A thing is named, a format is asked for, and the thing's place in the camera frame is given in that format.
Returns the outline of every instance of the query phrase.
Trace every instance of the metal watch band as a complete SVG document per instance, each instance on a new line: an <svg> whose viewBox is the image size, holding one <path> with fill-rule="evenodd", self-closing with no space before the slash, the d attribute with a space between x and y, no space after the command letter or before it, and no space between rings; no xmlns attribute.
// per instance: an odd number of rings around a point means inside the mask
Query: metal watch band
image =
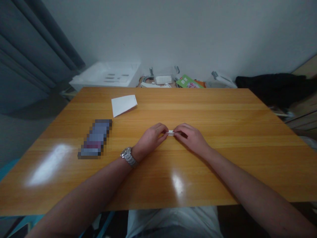
<svg viewBox="0 0 317 238"><path fill-rule="evenodd" d="M132 168L135 168L139 165L139 163L131 155L131 149L132 147L125 148L120 154L120 157L124 158Z"/></svg>

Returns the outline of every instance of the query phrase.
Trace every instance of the person's left hand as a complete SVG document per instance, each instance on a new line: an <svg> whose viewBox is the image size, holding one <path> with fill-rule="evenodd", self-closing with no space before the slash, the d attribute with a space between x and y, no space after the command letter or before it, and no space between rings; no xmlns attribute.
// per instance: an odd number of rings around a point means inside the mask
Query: person's left hand
<svg viewBox="0 0 317 238"><path fill-rule="evenodd" d="M137 162L144 159L144 157L154 151L166 139L168 136L166 132L168 132L168 128L162 123L158 123L147 129L137 144L132 147L131 155L133 158Z"/></svg>

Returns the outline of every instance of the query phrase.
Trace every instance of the wooden table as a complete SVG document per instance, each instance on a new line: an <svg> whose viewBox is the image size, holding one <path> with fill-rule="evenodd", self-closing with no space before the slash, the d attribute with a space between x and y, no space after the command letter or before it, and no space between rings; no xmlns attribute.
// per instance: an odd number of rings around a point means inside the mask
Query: wooden table
<svg viewBox="0 0 317 238"><path fill-rule="evenodd" d="M111 98L131 94L138 105L113 118ZM107 151L79 160L95 119L113 119ZM213 148L288 201L317 200L316 153L248 89L83 88L0 183L0 216L46 213L158 122L170 130L183 122L197 127ZM106 209L236 203L203 161L168 137Z"/></svg>

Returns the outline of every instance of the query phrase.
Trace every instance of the orange item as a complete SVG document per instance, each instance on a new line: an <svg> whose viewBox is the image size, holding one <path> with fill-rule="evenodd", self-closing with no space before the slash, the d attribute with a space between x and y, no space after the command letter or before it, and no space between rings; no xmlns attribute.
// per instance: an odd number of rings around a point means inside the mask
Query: orange item
<svg viewBox="0 0 317 238"><path fill-rule="evenodd" d="M198 81L197 79L194 79L195 82L197 82L200 86L203 86L204 88L206 87L206 83L202 81Z"/></svg>

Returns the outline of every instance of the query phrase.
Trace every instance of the person's leg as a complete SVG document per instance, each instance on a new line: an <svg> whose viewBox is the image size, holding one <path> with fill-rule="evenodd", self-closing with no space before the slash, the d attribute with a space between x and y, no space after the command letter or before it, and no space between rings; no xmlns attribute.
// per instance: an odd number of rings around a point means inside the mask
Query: person's leg
<svg viewBox="0 0 317 238"><path fill-rule="evenodd" d="M179 225L206 237L222 237L216 206L178 208Z"/></svg>
<svg viewBox="0 0 317 238"><path fill-rule="evenodd" d="M164 208L130 210L126 238L152 228L179 225L205 236L222 237L217 207Z"/></svg>

